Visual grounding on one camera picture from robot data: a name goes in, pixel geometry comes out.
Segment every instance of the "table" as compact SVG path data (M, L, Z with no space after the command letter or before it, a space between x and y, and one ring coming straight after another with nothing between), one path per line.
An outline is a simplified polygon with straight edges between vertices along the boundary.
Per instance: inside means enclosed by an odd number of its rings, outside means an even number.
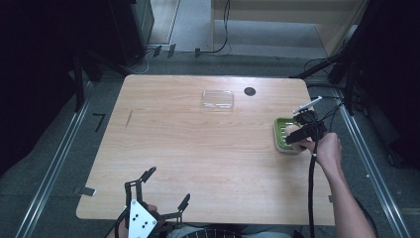
M363 15L368 0L231 0L229 20L315 24L327 56L343 45ZM214 21L224 19L226 0L211 0L210 48Z
M233 92L233 111L203 110L205 90ZM162 214L190 193L186 222L308 224L309 152L282 154L273 138L274 120L308 101L301 79L129 75L86 183L96 195L81 197L77 216L116 219L124 182L157 167L143 195ZM314 182L315 224L334 225L320 167Z

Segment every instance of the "transparent lid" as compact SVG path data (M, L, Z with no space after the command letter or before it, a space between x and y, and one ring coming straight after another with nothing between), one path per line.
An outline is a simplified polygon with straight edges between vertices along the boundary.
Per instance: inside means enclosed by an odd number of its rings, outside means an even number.
M201 98L204 111L233 111L234 93L228 90L205 90Z

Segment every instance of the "human hand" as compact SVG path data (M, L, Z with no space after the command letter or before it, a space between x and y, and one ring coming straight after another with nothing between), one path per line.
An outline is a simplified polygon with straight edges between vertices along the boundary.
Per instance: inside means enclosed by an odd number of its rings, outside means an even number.
M158 214L158 207L155 205L151 205L148 204L148 211L150 212L150 214L155 218L158 219L159 218L159 214ZM165 220L158 220L157 221L157 226L156 228L160 228L161 226L163 226L165 223Z
M300 146L308 148L313 154L315 142L302 140L298 142ZM327 133L318 141L316 162L321 166L326 176L341 176L341 151L342 145L336 133Z

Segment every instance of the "black circular hole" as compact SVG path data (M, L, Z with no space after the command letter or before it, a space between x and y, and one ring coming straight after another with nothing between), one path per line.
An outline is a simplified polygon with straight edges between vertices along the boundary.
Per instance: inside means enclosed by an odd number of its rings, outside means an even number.
M254 96L256 95L256 90L253 87L247 87L244 90L245 94L249 95L249 96Z

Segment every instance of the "green tray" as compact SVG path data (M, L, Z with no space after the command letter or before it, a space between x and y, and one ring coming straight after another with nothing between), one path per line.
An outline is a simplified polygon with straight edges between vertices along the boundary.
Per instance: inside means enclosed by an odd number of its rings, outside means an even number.
M283 152L283 153L291 153L291 154L298 154L299 152L293 150L290 145L287 145L285 138L284 129L287 126L296 125L300 127L300 124L293 121L293 118L277 118L274 121L274 139L275 139L275 147Z

